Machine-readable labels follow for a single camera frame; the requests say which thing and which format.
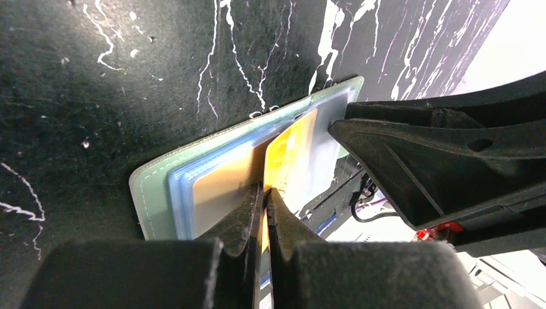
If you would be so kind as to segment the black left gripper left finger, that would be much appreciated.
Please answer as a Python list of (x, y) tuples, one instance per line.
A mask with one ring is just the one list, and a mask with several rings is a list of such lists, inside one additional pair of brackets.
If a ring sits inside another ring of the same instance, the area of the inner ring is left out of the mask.
[(69, 242), (48, 255), (21, 308), (255, 308), (264, 190), (184, 241)]

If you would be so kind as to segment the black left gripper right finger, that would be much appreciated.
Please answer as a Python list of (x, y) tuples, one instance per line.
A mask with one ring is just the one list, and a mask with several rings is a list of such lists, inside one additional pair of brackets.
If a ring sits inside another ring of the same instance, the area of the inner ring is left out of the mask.
[(442, 242), (329, 242), (265, 196), (274, 308), (480, 308)]

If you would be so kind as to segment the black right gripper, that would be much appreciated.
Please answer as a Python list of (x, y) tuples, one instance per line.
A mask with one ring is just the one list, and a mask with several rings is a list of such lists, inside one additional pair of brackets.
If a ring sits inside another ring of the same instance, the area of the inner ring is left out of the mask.
[[(545, 74), (418, 100), (354, 102), (329, 133), (403, 220), (430, 240), (486, 256), (545, 250)], [(359, 170), (311, 201), (316, 233), (352, 217)]]

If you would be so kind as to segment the orange gold credit card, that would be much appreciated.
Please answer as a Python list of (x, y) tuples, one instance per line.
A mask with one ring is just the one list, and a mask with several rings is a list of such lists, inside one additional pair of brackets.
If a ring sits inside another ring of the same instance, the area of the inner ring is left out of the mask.
[(272, 137), (222, 151), (214, 165), (193, 184), (191, 239), (212, 228), (242, 201), (248, 187), (263, 181), (265, 152)]

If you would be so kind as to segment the mint green card holder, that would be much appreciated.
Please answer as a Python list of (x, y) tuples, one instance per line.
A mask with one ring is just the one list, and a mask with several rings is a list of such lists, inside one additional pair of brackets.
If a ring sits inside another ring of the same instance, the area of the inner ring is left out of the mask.
[(264, 144), (313, 110), (328, 113), (329, 117), (343, 114), (347, 104), (359, 96), (363, 84), (364, 77), (353, 77), (264, 115), (255, 112), (240, 124), (181, 146), (136, 169), (129, 177), (129, 188), (144, 238), (194, 239), (198, 227), (209, 229), (210, 224), (198, 221), (196, 215), (193, 186), (197, 179)]

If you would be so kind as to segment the yellow credit card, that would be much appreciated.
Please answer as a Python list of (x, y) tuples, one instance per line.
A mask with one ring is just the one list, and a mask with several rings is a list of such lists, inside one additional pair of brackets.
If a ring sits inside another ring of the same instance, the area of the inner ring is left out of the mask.
[(264, 191), (277, 189), (296, 215), (307, 203), (307, 172), (317, 109), (297, 119), (269, 143), (265, 152)]

